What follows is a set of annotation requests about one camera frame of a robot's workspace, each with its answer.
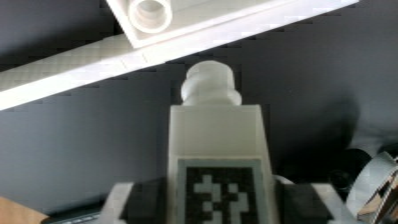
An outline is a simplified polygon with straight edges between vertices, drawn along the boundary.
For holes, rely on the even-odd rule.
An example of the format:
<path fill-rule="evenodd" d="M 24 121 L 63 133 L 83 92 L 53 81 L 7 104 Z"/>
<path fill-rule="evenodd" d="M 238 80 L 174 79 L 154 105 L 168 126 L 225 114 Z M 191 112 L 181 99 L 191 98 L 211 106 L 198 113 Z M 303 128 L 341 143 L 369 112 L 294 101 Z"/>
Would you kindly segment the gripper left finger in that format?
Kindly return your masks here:
<path fill-rule="evenodd" d="M 95 224 L 165 224 L 165 179 L 113 185 Z"/>

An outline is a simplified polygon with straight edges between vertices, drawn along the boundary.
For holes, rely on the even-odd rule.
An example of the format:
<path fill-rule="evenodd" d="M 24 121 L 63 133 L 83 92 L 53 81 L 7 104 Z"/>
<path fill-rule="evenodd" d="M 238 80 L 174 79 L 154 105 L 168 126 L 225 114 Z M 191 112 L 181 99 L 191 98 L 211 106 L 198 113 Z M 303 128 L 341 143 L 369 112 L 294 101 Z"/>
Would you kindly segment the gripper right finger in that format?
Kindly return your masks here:
<path fill-rule="evenodd" d="M 326 183 L 294 184 L 282 176 L 273 178 L 280 224 L 362 224 Z"/>

